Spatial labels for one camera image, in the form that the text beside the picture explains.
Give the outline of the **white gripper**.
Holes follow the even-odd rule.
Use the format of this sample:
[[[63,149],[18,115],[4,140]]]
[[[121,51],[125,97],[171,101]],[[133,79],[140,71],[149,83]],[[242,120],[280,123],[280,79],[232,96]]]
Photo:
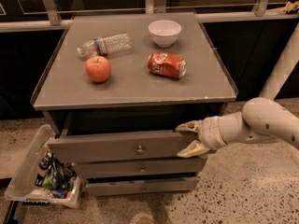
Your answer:
[[[182,149],[178,153],[181,158],[204,155],[211,148],[216,150],[226,146],[221,137],[218,116],[205,118],[202,121],[191,120],[185,122],[177,126],[175,131],[198,133],[198,138],[201,141],[193,140],[186,148]]]

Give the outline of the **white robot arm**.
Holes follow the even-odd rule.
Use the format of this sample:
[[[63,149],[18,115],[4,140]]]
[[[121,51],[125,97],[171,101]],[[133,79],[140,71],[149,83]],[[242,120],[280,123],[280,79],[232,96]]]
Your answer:
[[[239,112],[192,120],[177,126],[176,130],[180,133],[197,134],[197,138],[178,155],[189,158],[235,142],[275,143],[278,139],[299,148],[299,118],[275,101],[298,61],[299,25],[294,29],[258,97],[245,102]]]

